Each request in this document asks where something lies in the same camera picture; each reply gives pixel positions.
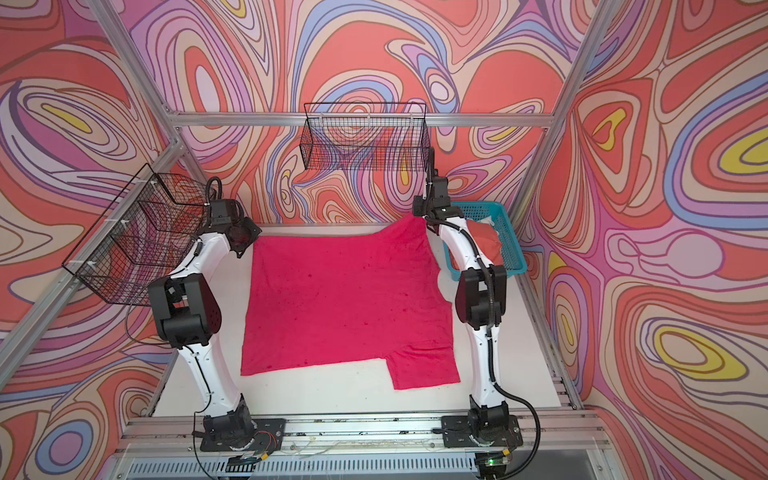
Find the teal plastic basket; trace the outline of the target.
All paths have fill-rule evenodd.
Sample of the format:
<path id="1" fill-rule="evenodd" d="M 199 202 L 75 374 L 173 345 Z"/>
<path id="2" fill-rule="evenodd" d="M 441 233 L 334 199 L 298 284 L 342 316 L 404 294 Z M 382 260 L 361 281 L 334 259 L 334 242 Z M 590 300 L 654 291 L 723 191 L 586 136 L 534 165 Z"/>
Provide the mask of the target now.
<path id="1" fill-rule="evenodd" d="M 480 264 L 485 265 L 491 273 L 494 272 L 494 268 L 499 271 L 499 267 L 504 266 L 508 276 L 527 271 L 521 247 L 502 204 L 487 201 L 460 201 L 452 204 L 462 210 L 463 219 L 452 219 L 441 225 L 427 223 L 427 227 L 442 240 L 446 266 L 454 281 L 459 281 L 462 273 L 467 269 L 475 269 L 482 274 Z M 503 265 L 493 265 L 478 249 L 469 232 L 468 219 L 490 223 L 494 227 L 503 243 Z"/>

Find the magenta t shirt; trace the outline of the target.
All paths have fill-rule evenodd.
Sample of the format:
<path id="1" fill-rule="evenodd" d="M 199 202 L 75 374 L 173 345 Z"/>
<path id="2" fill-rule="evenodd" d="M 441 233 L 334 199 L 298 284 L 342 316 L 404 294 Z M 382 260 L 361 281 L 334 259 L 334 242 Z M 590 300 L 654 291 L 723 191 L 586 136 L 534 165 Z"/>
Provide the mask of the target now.
<path id="1" fill-rule="evenodd" d="M 458 383 L 439 273 L 419 217 L 362 236 L 259 238 L 241 374 L 381 359 L 396 390 Z"/>

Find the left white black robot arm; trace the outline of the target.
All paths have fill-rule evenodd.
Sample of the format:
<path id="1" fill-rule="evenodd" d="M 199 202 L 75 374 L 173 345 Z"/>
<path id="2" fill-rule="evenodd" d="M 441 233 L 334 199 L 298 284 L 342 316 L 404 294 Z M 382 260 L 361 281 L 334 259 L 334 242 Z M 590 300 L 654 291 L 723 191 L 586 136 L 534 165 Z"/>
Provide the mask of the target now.
<path id="1" fill-rule="evenodd" d="M 242 257 L 261 229 L 236 200 L 210 200 L 197 239 L 171 273 L 148 285 L 148 299 L 159 338 L 187 363 L 202 396 L 202 429 L 193 435 L 203 451 L 244 451 L 256 427 L 237 389 L 218 340 L 223 323 L 208 279 L 230 253 Z"/>

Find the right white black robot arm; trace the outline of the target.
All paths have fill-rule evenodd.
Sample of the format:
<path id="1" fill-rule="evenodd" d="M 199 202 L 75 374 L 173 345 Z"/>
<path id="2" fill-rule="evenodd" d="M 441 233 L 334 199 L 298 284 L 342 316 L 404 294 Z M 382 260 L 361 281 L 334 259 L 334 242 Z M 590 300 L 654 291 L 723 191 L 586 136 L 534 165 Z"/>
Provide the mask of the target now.
<path id="1" fill-rule="evenodd" d="M 448 247 L 460 270 L 454 300 L 456 314 L 470 336 L 473 355 L 472 390 L 467 423 L 470 438 L 490 446 L 509 429 L 509 408 L 497 388 L 497 343 L 505 310 L 507 274 L 482 252 L 462 210 L 448 194 L 448 179 L 430 167 L 424 193 L 415 197 L 413 215 Z"/>

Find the coral orange t shirt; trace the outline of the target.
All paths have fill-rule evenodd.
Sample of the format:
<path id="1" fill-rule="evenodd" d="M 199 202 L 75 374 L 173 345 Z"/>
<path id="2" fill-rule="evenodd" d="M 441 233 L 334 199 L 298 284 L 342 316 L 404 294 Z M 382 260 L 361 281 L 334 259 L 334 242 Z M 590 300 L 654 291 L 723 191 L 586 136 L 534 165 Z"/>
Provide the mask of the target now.
<path id="1" fill-rule="evenodd" d="M 470 234 L 473 236 L 477 247 L 491 261 L 493 265 L 503 265 L 503 243 L 497 231 L 490 223 L 467 220 Z"/>

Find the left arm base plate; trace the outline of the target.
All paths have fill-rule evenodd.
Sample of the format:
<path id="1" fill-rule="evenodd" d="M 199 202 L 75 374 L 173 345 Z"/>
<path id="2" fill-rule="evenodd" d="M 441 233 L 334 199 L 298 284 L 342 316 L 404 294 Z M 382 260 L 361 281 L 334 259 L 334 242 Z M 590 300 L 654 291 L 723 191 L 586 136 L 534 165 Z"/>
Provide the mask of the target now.
<path id="1" fill-rule="evenodd" d="M 282 448 L 286 420 L 208 417 L 203 420 L 200 449 L 203 452 L 272 452 Z"/>

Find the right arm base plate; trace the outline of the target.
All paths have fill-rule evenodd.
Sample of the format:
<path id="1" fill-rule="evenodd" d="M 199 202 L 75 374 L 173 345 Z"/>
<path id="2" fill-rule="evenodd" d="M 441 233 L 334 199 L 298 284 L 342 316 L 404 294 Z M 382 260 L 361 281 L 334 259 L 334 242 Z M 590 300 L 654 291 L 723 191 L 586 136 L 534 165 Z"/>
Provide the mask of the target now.
<path id="1" fill-rule="evenodd" d="M 524 443 L 516 423 L 484 425 L 479 420 L 470 420 L 467 415 L 449 415 L 440 419 L 440 426 L 433 430 L 441 436 L 446 448 L 491 448 L 504 447 L 515 450 Z"/>

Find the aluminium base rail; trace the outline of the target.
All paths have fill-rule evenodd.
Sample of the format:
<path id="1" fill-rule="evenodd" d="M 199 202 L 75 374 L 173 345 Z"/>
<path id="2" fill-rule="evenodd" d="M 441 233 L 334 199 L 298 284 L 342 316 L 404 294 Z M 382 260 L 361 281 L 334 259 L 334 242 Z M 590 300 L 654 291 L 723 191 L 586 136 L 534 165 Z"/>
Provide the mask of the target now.
<path id="1" fill-rule="evenodd" d="M 203 452 L 189 417 L 139 419 L 119 440 L 105 479 L 622 479 L 594 414 L 513 414 L 523 445 L 446 448 L 433 432 L 455 412 L 287 415 L 282 448 Z"/>

